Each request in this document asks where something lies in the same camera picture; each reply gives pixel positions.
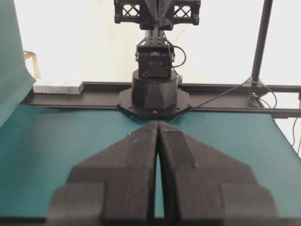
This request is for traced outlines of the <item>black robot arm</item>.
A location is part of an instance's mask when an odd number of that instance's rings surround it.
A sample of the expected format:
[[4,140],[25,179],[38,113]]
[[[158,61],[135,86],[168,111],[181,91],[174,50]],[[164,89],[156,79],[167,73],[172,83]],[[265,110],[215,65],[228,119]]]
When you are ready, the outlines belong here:
[[190,109],[165,31],[199,23],[198,0],[117,0],[115,22],[146,31],[120,107],[150,122],[75,165],[52,196],[49,226],[150,226],[160,162],[168,226],[275,226],[277,208],[251,168],[163,121]]

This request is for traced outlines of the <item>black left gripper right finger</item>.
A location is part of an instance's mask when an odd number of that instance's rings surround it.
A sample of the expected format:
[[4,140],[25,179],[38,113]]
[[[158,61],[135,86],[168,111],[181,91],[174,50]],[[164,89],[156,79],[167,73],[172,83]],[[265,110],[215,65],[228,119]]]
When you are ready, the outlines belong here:
[[167,216],[181,226],[272,226],[274,199],[252,169],[163,121],[159,155]]

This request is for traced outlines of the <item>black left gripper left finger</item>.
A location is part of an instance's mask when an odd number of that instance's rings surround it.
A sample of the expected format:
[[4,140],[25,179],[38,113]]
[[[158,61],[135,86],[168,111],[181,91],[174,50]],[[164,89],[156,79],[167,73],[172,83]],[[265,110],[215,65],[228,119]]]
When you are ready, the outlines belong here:
[[157,122],[73,166],[54,191],[50,226],[146,226],[154,218]]

